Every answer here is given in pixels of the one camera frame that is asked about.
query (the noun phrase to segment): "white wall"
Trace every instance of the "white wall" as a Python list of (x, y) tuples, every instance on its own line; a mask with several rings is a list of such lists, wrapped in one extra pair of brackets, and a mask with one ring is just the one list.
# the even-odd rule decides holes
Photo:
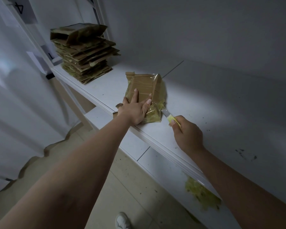
[(102, 0), (119, 49), (149, 48), (286, 82), (286, 0)]

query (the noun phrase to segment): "stack of cardboard packages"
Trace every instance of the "stack of cardboard packages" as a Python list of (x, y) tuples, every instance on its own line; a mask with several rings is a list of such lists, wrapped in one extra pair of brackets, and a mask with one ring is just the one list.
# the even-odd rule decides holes
[(62, 68), (83, 84), (106, 74), (112, 68), (106, 59), (118, 55), (116, 44), (102, 38), (107, 26), (78, 23), (51, 30), (51, 41), (62, 57)]

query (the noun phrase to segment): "shoe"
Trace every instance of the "shoe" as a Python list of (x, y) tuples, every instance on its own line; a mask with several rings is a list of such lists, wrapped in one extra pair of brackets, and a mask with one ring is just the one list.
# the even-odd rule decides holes
[(116, 229), (131, 229), (130, 220), (124, 212), (118, 213), (116, 217)]

